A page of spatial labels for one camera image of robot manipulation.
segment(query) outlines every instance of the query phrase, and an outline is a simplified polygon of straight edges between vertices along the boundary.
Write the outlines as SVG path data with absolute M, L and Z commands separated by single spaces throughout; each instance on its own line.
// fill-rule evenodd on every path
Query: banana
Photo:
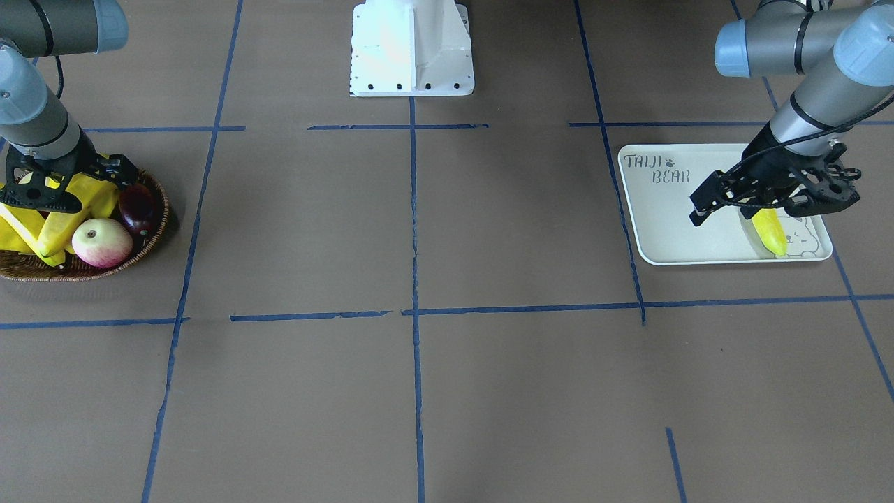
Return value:
M 37 241 L 38 255 L 64 253 L 65 246 L 72 241 L 75 229 L 88 218 L 108 218 L 118 201 L 118 187 L 77 173 L 68 184 L 67 192 L 74 194 L 83 208 L 78 213 L 53 211 L 46 218 Z
M 45 220 L 36 209 L 14 208 L 0 203 L 0 217 L 9 230 L 16 233 L 28 250 L 22 252 L 36 253 L 48 266 L 54 268 L 65 263 L 65 251 L 41 254 L 38 251 L 38 235 L 44 227 Z M 6 227 L 0 228 L 4 244 L 21 248 L 21 244 L 7 234 Z
M 761 209 L 753 217 L 751 223 L 755 226 L 757 235 L 761 237 L 761 243 L 767 250 L 777 257 L 784 257 L 789 252 L 789 240 L 782 229 L 782 223 L 775 209 Z

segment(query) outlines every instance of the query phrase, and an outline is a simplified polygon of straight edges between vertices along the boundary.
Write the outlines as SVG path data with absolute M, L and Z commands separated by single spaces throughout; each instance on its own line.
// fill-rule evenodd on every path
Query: wicker basket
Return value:
M 134 240 L 131 256 L 122 264 L 109 269 L 98 269 L 84 263 L 74 255 L 70 255 L 60 268 L 51 268 L 37 255 L 24 255 L 16 251 L 0 251 L 0 277 L 14 281 L 89 281 L 111 276 L 127 269 L 146 257 L 158 243 L 168 218 L 171 216 L 171 204 L 160 183 L 149 173 L 139 170 L 138 181 L 152 191 L 162 201 L 162 218 L 158 228 L 151 236 Z

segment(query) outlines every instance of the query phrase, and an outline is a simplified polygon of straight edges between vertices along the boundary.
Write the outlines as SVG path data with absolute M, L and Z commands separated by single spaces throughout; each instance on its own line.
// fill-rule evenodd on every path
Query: dark purple fruit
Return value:
M 118 212 L 124 228 L 134 236 L 151 235 L 162 218 L 158 198 L 141 183 L 135 183 L 121 192 Z

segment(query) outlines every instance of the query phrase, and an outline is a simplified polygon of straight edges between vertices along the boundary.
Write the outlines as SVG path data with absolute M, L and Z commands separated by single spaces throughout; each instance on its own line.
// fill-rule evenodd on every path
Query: cartoon drawing on tray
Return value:
M 818 257 L 820 252 L 820 240 L 810 227 L 810 220 L 804 217 L 789 217 L 780 215 L 782 228 L 785 229 L 785 237 L 789 242 L 788 257 Z

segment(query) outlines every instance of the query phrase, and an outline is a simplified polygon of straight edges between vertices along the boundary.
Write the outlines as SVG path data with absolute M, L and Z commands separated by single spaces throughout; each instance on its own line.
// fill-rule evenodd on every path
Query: black cable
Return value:
M 56 74 L 59 75 L 59 87 L 56 88 L 56 97 L 62 97 L 62 89 L 65 87 L 65 78 L 62 76 L 62 60 L 59 59 L 59 56 L 55 56 L 56 60 Z
M 765 154 L 772 152 L 774 150 L 784 149 L 789 145 L 794 145 L 796 143 L 801 143 L 803 141 L 816 140 L 817 138 L 821 138 L 822 136 L 825 136 L 827 134 L 832 134 L 834 132 L 845 132 L 848 130 L 848 128 L 851 128 L 851 127 L 863 122 L 864 120 L 868 119 L 869 117 L 872 117 L 873 115 L 878 114 L 879 112 L 881 112 L 882 110 L 887 108 L 888 105 L 890 105 L 891 103 L 894 103 L 894 94 L 888 96 L 887 99 L 885 99 L 883 102 L 881 102 L 879 105 L 873 107 L 869 111 L 864 112 L 861 115 L 858 115 L 845 123 L 841 123 L 837 126 L 832 126 L 829 129 L 825 129 L 825 130 L 822 130 L 819 132 L 807 134 L 807 135 L 801 136 L 799 138 L 795 138 L 795 139 L 788 140 L 788 141 L 783 141 L 782 143 L 777 143 L 776 145 L 773 145 L 772 147 L 768 147 L 763 150 L 758 150 L 754 154 L 751 154 L 747 158 L 744 158 L 744 159 L 740 160 L 739 162 L 737 162 L 737 164 L 735 166 L 731 167 L 727 171 L 727 173 L 733 172 L 733 171 L 739 169 L 740 167 L 742 167 L 744 164 L 748 163 L 749 161 L 751 161 L 755 158 L 759 158 L 760 156 L 765 155 Z M 727 200 L 726 198 L 724 198 L 722 196 L 722 194 L 718 194 L 717 199 L 726 205 L 735 206 L 737 208 L 776 209 L 776 208 L 782 208 L 782 206 L 783 206 L 781 202 L 777 202 L 775 204 L 754 204 L 754 203 L 747 203 L 747 202 L 737 202 L 734 200 Z

